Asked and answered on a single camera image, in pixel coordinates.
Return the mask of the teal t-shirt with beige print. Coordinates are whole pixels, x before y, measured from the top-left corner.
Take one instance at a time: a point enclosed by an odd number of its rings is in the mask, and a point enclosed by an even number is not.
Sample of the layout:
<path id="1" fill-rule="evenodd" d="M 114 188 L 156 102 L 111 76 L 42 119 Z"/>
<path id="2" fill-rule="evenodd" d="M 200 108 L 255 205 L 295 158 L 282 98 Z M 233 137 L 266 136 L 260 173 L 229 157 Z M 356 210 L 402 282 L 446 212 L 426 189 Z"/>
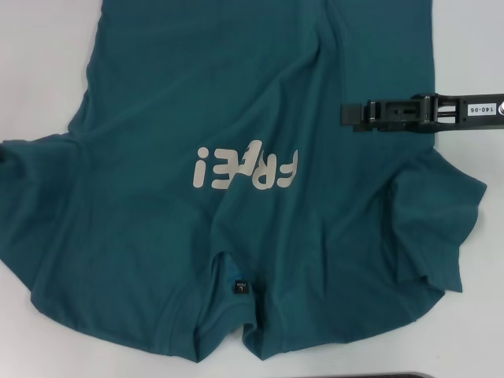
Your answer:
<path id="1" fill-rule="evenodd" d="M 408 325 L 484 183 L 343 103 L 434 89 L 432 0 L 102 0 L 68 130 L 0 143 L 0 260 L 43 315 L 201 361 Z"/>

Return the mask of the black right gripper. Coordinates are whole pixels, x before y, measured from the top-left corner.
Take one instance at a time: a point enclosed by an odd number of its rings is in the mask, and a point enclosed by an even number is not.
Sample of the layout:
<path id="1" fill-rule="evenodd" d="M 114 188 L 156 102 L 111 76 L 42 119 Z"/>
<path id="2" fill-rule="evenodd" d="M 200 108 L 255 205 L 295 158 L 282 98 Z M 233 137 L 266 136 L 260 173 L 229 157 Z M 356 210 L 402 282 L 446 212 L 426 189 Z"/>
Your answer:
<path id="1" fill-rule="evenodd" d="M 354 132 L 438 133 L 504 129 L 504 94 L 416 94 L 407 100 L 341 105 L 341 125 Z"/>

